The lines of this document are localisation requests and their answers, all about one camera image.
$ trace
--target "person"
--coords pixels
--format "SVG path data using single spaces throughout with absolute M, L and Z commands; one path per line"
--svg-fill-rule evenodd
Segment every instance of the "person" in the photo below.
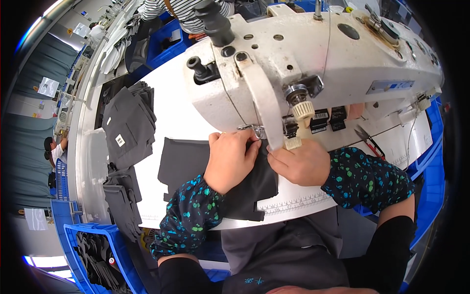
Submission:
M 47 137 L 44 140 L 44 149 L 46 150 L 44 152 L 44 158 L 46 160 L 49 160 L 49 162 L 51 163 L 53 172 L 55 172 L 55 163 L 57 162 L 58 158 L 63 163 L 67 163 L 68 143 L 69 141 L 67 140 L 67 138 L 62 138 L 60 144 L 57 144 L 57 142 L 52 137 Z
M 149 22 L 165 11 L 180 22 L 181 28 L 188 34 L 199 34 L 204 32 L 204 23 L 196 17 L 194 7 L 203 0 L 145 0 L 141 19 Z M 220 4 L 220 13 L 232 16 L 235 13 L 234 1 L 216 0 Z
M 246 143 L 253 143 L 246 150 Z M 269 150 L 279 175 L 300 186 L 321 186 L 344 208 L 381 211 L 364 256 L 339 259 L 336 207 L 269 225 L 222 230 L 232 276 L 213 283 L 193 255 L 222 218 L 219 205 L 253 169 L 260 141 L 252 130 L 209 136 L 203 175 L 184 183 L 166 207 L 151 244 L 161 293 L 369 294 L 397 293 L 414 237 L 415 187 L 405 172 L 357 148 L 326 152 L 302 139 L 293 150 Z
M 98 46 L 101 40 L 106 36 L 106 29 L 101 24 L 91 23 L 89 28 L 90 31 L 90 40 Z

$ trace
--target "gray pants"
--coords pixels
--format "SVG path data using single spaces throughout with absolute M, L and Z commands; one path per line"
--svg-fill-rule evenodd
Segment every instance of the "gray pants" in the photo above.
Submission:
M 315 230 L 330 254 L 339 257 L 343 240 L 338 229 L 337 208 L 332 207 L 304 216 Z M 232 275 L 240 272 L 250 259 L 266 250 L 281 233 L 287 222 L 277 222 L 256 227 L 223 230 L 222 249 L 227 257 Z

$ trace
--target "sewing machine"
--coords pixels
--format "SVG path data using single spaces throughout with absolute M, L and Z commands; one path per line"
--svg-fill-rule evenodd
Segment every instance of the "sewing machine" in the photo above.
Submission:
M 300 146 L 297 130 L 315 109 L 363 103 L 372 118 L 404 124 L 441 93 L 437 54 L 371 9 L 296 13 L 280 4 L 248 23 L 222 17 L 212 1 L 195 8 L 210 39 L 186 50 L 189 99 L 216 129 L 251 127 L 274 150 Z

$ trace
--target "pile of black fabric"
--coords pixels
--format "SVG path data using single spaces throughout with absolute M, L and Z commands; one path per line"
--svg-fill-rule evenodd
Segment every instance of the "pile of black fabric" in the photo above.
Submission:
M 277 174 L 267 161 L 268 142 L 262 140 L 261 143 L 253 170 L 224 196 L 220 205 L 224 217 L 262 221 L 264 212 L 257 210 L 257 202 L 277 195 Z M 160 182 L 168 185 L 170 194 L 164 195 L 164 201 L 168 202 L 182 183 L 204 173 L 209 162 L 209 153 L 207 141 L 165 138 L 157 176 Z
M 114 258 L 110 243 L 106 236 L 85 232 L 77 233 L 78 253 L 90 280 L 90 283 L 105 287 L 117 293 L 132 293 L 117 263 L 110 265 L 110 258 Z
M 110 207 L 114 223 L 119 231 L 131 241 L 140 239 L 142 219 L 137 202 L 142 201 L 134 167 L 117 170 L 113 163 L 108 166 L 108 178 L 103 183 L 105 200 Z
M 122 88 L 105 106 L 102 127 L 118 170 L 127 169 L 152 154 L 155 142 L 154 89 L 145 82 Z

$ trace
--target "apron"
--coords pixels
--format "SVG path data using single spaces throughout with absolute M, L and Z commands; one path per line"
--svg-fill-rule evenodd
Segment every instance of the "apron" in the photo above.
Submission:
M 268 225 L 275 228 L 274 231 L 268 226 L 238 229 L 235 234 L 244 231 L 245 238 L 249 239 L 250 229 L 256 233 L 259 230 L 271 232 L 264 234 L 268 235 L 255 245 L 251 254 L 244 252 L 251 258 L 241 262 L 243 269 L 240 272 L 225 279 L 222 293 L 265 294 L 282 286 L 298 286 L 309 290 L 348 287 L 346 269 L 337 258 L 342 242 L 339 235 L 332 234 L 332 228 L 337 227 L 337 222 L 326 227 L 316 222 L 322 219 L 324 224 L 325 221 L 331 224 L 331 217 L 328 219 L 322 216 L 332 216 L 333 213 L 336 215 L 335 207 L 319 214 Z M 224 239 L 227 240 L 229 231 L 222 231 L 224 251 L 227 249 Z M 226 255 L 233 269 L 231 259 L 234 260 L 234 256 L 229 250 Z

